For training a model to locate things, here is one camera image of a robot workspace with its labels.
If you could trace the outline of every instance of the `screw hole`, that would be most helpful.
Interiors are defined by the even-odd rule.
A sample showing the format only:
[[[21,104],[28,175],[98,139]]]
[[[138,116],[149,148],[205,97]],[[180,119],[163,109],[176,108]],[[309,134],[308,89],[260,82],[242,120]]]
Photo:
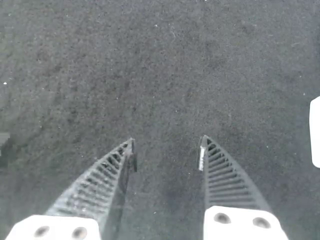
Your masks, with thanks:
[[[253,219],[253,225],[263,229],[271,228],[270,223],[262,217],[256,217],[255,219]]]
[[[34,236],[36,238],[41,238],[44,235],[46,235],[48,232],[49,232],[49,227],[48,226],[41,226],[35,231]]]
[[[87,230],[84,227],[77,227],[73,233],[72,238],[82,240],[87,236]]]
[[[228,215],[224,214],[224,213],[217,213],[215,216],[214,216],[214,220],[218,223],[221,223],[221,224],[230,224],[231,223],[231,220],[230,218],[228,217]]]

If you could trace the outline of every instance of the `gray fabric surface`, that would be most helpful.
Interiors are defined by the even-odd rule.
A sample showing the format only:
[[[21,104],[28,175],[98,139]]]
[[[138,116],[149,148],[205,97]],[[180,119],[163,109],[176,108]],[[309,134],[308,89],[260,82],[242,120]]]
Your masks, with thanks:
[[[320,239],[309,103],[318,0],[1,0],[0,237],[129,136],[120,240],[200,239],[200,136],[242,165],[291,240]]]

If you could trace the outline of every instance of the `carpet surface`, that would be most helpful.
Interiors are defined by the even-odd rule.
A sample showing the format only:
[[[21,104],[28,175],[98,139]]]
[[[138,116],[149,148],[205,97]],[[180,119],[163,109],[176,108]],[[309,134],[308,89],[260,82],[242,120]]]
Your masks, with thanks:
[[[318,0],[0,0],[0,238],[129,137],[120,240],[201,239],[206,134],[291,240],[320,239]]]

